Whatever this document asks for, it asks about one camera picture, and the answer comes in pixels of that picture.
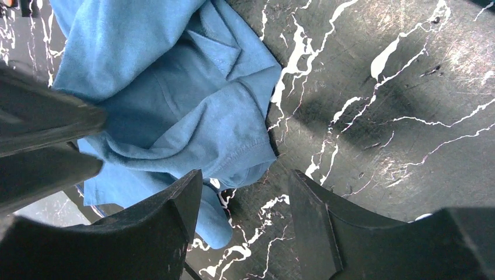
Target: blue fabric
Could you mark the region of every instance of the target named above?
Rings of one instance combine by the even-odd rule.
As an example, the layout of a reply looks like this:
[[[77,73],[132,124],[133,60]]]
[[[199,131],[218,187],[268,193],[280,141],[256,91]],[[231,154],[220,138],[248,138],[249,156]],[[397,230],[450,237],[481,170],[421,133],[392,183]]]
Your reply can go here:
[[[126,208],[201,169],[196,232],[226,246],[217,193],[256,182],[276,159],[264,120],[279,64],[224,0],[51,5],[67,37],[53,88],[109,114],[105,132],[78,141],[105,162],[85,204]]]

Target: blue cloth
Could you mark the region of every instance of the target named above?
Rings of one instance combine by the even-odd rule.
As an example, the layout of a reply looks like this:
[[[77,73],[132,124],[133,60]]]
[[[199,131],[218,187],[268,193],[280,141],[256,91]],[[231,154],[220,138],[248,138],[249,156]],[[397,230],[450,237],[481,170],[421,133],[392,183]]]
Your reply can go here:
[[[78,142],[105,162],[85,204],[126,208],[201,169],[196,232],[226,246],[217,193],[256,182],[276,159],[264,120],[279,64],[224,0],[51,5],[67,37],[53,88],[109,114],[105,132]]]

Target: crumpled cloth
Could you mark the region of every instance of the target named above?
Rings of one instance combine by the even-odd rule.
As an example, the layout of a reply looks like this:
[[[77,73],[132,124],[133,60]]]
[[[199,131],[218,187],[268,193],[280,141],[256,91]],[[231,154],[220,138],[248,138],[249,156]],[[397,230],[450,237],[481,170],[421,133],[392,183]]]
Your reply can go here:
[[[264,121],[277,61],[224,0],[50,2],[67,37],[53,88],[109,114],[105,132],[78,141],[105,162],[85,204],[126,208],[201,169],[196,232],[226,246],[218,193],[276,159]]]

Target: marble countertop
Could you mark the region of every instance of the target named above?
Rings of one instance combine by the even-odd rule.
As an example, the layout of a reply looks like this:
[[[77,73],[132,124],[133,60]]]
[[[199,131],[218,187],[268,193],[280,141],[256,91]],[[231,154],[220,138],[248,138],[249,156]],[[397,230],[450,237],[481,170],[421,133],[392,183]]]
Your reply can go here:
[[[283,65],[267,121],[278,161],[223,194],[234,238],[195,239],[204,279],[301,279],[287,193],[291,169],[402,221],[495,205],[495,15],[466,0],[230,0]],[[6,11],[0,55],[49,85],[64,52],[47,0]]]

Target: black marble surface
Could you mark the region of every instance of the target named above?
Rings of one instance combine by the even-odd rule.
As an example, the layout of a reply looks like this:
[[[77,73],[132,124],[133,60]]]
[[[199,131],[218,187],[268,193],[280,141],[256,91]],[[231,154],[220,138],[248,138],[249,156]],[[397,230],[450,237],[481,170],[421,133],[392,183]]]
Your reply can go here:
[[[65,38],[7,11],[0,55],[48,84]],[[391,218],[495,205],[495,15],[467,0],[230,0],[284,67],[267,125],[279,158],[257,184],[224,194],[235,236],[195,239],[204,279],[301,279],[290,169]]]

